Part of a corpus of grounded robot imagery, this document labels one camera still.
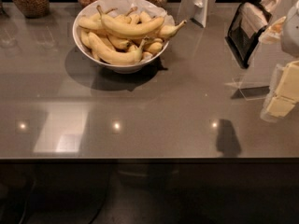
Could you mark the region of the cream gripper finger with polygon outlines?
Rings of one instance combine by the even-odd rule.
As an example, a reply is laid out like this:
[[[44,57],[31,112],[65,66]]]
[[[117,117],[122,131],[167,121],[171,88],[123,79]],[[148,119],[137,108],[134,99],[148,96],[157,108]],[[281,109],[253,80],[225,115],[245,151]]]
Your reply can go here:
[[[299,61],[278,64],[272,74],[269,93],[261,111],[261,119],[277,122],[284,119],[299,103]]]
[[[262,44],[275,44],[281,42],[282,28],[286,20],[283,16],[267,27],[259,36],[259,42]]]

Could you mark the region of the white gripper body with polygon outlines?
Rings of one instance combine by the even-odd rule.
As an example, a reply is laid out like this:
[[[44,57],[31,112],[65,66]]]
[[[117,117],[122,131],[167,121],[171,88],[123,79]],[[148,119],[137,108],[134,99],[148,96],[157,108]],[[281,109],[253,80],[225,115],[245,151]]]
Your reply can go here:
[[[281,49],[294,58],[299,57],[299,0],[289,10],[283,23]]]

